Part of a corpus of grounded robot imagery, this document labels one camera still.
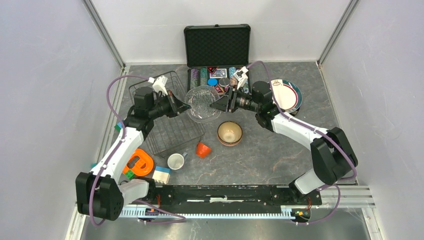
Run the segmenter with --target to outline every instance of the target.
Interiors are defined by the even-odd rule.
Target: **small box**
[[[168,184],[171,176],[171,169],[166,167],[157,166],[154,169],[153,177],[155,182],[160,184]]]

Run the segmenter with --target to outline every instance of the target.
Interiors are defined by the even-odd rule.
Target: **orange cup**
[[[199,142],[197,144],[197,148],[196,148],[196,154],[201,157],[204,158],[206,157],[208,154],[210,154],[212,151],[212,149],[210,149],[208,146],[206,146],[205,144]]]

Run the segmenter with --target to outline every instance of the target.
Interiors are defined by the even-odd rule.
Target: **white wall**
[[[249,24],[250,59],[317,60],[349,0],[92,0],[127,63],[185,63],[189,25]]]
[[[119,71],[81,1],[2,2],[0,239],[64,239]]]
[[[424,2],[361,1],[324,62],[389,240],[422,239]]]

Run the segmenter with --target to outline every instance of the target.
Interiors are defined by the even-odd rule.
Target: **playing card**
[[[211,79],[226,78],[227,77],[227,69],[218,68],[214,73],[209,73],[209,77]]]

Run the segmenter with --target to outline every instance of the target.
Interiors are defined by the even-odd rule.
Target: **small cup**
[[[187,157],[187,152],[184,152],[182,155],[179,153],[174,153],[168,157],[168,167],[172,170],[178,170],[183,167],[184,160]]]
[[[196,154],[201,157],[204,158],[206,157],[209,153],[211,153],[212,149],[210,149],[208,146],[206,146],[205,144],[199,142],[197,144],[196,147]]]

